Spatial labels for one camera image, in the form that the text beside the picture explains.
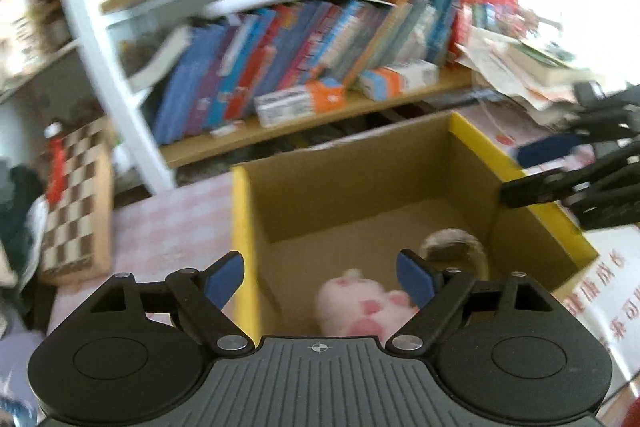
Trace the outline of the white wrist watch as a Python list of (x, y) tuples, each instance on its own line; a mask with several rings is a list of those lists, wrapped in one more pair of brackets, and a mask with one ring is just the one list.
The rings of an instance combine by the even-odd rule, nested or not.
[(439, 269), (460, 268), (479, 280), (489, 279), (484, 246), (474, 235), (461, 229), (442, 229), (425, 237), (419, 256)]

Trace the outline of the pink plush paw slipper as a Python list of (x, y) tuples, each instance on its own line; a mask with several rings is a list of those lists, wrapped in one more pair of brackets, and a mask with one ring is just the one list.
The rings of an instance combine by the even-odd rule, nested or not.
[(405, 291), (386, 291), (357, 269), (326, 281), (314, 304), (323, 336), (373, 336), (382, 345), (418, 311)]

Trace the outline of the stack of papers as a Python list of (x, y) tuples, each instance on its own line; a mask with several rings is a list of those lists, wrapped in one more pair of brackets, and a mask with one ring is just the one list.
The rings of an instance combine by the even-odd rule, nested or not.
[(473, 27), (457, 43), (458, 62), (480, 82), (518, 104), (541, 126), (559, 124), (577, 106), (576, 83), (593, 80), (588, 69), (568, 67), (513, 38)]

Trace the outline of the yellow cardboard box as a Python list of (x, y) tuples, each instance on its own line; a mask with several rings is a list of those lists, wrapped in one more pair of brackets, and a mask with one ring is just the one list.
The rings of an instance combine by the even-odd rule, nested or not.
[(397, 286), (396, 257), (461, 229), (482, 241), (491, 272), (561, 286), (597, 256), (557, 205), (504, 209), (521, 170), (456, 113), (426, 116), (232, 170), (232, 246), (244, 259), (235, 324), (250, 338), (312, 335), (314, 297), (358, 269)]

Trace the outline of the wooden chess board box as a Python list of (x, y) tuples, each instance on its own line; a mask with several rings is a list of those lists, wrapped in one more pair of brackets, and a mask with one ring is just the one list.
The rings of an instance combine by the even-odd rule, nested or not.
[(38, 272), (54, 286), (103, 277), (112, 267), (111, 125), (101, 117), (62, 135), (65, 190), (58, 205), (48, 204)]

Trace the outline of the orange white medicine box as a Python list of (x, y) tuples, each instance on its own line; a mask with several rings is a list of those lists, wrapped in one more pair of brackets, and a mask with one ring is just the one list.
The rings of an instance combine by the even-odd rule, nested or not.
[(263, 128), (331, 112), (345, 105), (346, 89), (333, 79), (309, 81), (255, 98), (257, 117)]

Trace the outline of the row of books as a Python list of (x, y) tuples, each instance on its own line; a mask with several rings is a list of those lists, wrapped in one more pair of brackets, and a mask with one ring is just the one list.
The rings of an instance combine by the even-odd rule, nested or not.
[(456, 0), (296, 0), (183, 26), (151, 120), (160, 146), (256, 116), (255, 98), (369, 69), (445, 60)]

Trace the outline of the pile of clothes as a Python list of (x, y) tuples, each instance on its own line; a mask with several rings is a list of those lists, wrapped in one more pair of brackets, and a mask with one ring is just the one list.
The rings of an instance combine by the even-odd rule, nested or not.
[(1, 424), (35, 426), (39, 407), (28, 387), (27, 365), (42, 339), (22, 315), (22, 292), (39, 268), (48, 203), (40, 184), (21, 180), (28, 169), (1, 161)]

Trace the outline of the red tassel ornament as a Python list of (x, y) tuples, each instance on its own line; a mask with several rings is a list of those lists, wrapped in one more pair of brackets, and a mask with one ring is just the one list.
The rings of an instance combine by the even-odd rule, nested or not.
[(50, 176), (47, 186), (47, 202), (50, 208), (54, 208), (61, 202), (65, 190), (65, 146), (62, 135), (62, 124), (52, 122), (44, 130), (44, 137), (48, 141), (51, 159)]

